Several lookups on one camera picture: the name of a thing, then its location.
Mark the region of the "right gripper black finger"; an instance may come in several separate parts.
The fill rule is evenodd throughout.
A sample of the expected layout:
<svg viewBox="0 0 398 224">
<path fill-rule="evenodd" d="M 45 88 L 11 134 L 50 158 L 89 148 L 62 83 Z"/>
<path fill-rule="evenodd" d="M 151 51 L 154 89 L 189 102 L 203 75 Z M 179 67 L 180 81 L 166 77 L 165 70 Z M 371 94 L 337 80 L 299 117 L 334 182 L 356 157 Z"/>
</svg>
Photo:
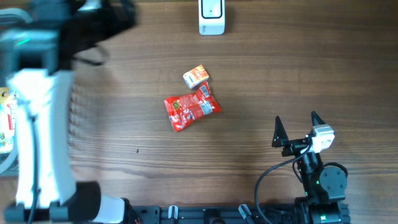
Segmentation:
<svg viewBox="0 0 398 224">
<path fill-rule="evenodd" d="M 284 147 L 288 144 L 289 144 L 289 138 L 282 124 L 282 120 L 280 119 L 279 116 L 276 116 L 272 147 Z"/>
<path fill-rule="evenodd" d="M 312 126 L 324 125 L 326 122 L 319 117 L 316 111 L 311 112 Z"/>
</svg>

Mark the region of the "red snack packet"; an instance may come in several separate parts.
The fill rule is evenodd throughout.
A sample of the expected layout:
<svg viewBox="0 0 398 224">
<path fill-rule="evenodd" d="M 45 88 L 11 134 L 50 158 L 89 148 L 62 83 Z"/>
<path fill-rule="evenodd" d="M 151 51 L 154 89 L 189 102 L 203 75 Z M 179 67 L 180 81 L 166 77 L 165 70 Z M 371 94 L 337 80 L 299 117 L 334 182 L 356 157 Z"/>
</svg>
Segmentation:
<svg viewBox="0 0 398 224">
<path fill-rule="evenodd" d="M 206 115 L 222 112 L 207 81 L 194 93 L 166 98 L 164 105 L 175 132 L 184 130 Z"/>
</svg>

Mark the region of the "orange tissue pack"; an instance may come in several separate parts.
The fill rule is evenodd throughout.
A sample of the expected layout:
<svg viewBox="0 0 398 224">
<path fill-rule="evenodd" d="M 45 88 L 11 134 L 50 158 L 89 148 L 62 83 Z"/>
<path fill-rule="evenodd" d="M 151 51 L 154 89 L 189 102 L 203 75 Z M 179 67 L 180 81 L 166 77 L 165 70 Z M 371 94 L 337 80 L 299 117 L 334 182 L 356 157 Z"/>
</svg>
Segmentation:
<svg viewBox="0 0 398 224">
<path fill-rule="evenodd" d="M 189 89 L 194 89 L 199 84 L 207 81 L 207 79 L 209 79 L 209 74 L 203 65 L 199 65 L 184 73 L 182 77 Z"/>
</svg>

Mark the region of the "yellow white snack bag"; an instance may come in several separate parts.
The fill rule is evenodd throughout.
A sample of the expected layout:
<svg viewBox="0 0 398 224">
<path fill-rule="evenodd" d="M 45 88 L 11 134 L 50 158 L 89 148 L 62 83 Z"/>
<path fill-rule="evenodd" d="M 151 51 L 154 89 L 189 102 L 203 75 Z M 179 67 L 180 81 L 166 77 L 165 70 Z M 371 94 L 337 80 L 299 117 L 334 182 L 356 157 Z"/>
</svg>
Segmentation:
<svg viewBox="0 0 398 224">
<path fill-rule="evenodd" d="M 1 87 L 1 154 L 11 152 L 14 147 L 16 103 L 15 93 L 7 87 Z"/>
</svg>

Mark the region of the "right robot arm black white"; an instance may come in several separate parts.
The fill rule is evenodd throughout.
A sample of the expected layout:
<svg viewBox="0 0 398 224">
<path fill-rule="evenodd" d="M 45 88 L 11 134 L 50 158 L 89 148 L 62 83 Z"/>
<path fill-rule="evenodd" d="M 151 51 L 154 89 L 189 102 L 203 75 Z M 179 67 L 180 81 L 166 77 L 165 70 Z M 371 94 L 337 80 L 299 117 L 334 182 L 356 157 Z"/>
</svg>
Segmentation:
<svg viewBox="0 0 398 224">
<path fill-rule="evenodd" d="M 290 140 L 282 120 L 275 117 L 272 147 L 281 147 L 284 157 L 294 157 L 295 175 L 305 192 L 295 199 L 296 219 L 299 223 L 347 222 L 347 207 L 340 202 L 346 198 L 348 170 L 337 162 L 324 163 L 320 156 L 332 145 L 335 131 L 315 111 L 311 120 L 312 129 L 304 138 Z"/>
</svg>

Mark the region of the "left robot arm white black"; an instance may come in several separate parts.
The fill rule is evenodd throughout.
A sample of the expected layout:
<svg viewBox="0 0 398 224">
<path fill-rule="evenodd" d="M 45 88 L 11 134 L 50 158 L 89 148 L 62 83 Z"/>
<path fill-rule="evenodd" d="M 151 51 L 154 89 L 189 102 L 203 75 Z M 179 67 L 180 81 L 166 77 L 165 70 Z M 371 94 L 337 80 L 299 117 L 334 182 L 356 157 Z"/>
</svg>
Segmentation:
<svg viewBox="0 0 398 224">
<path fill-rule="evenodd" d="M 32 12 L 1 10 L 1 64 L 16 93 L 19 183 L 8 223 L 140 223 L 125 198 L 102 194 L 99 183 L 75 180 L 69 159 L 69 109 L 78 52 L 131 28 L 134 4 L 34 1 Z"/>
</svg>

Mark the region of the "white barcode scanner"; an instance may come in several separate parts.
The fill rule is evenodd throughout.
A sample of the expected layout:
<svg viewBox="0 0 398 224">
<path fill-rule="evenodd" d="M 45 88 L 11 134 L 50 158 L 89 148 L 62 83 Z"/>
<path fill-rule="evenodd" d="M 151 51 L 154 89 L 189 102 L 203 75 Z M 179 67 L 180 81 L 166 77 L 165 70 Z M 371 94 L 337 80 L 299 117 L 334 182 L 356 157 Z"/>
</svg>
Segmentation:
<svg viewBox="0 0 398 224">
<path fill-rule="evenodd" d="M 224 0 L 198 0 L 198 23 L 201 35 L 221 35 L 225 30 Z"/>
</svg>

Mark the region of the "grey plastic shopping basket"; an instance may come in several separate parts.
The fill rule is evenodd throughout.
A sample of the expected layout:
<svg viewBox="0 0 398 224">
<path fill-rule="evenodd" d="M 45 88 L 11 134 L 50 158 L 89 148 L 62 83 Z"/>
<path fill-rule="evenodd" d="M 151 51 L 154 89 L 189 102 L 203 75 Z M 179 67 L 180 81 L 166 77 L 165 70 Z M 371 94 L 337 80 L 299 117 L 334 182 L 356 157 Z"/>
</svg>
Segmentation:
<svg viewBox="0 0 398 224">
<path fill-rule="evenodd" d="M 33 21 L 32 16 L 25 10 L 19 8 L 8 8 L 1 9 L 1 19 L 9 17 L 16 23 L 31 23 Z M 18 170 L 18 153 L 14 147 L 11 147 L 11 151 L 7 153 L 1 153 L 1 177 L 4 176 L 16 176 Z"/>
</svg>

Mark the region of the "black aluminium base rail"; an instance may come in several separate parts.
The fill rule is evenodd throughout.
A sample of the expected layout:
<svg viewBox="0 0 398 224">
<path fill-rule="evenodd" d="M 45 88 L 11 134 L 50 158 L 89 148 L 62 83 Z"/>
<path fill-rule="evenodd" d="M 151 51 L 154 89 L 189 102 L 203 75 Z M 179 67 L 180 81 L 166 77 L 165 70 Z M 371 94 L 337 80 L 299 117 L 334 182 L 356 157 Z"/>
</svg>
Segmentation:
<svg viewBox="0 0 398 224">
<path fill-rule="evenodd" d="M 245 204 L 235 207 L 135 206 L 133 209 L 139 215 L 137 222 L 143 224 L 262 224 L 265 222 L 257 208 Z M 347 204 L 277 204 L 266 205 L 261 211 L 271 223 L 351 223 Z"/>
</svg>

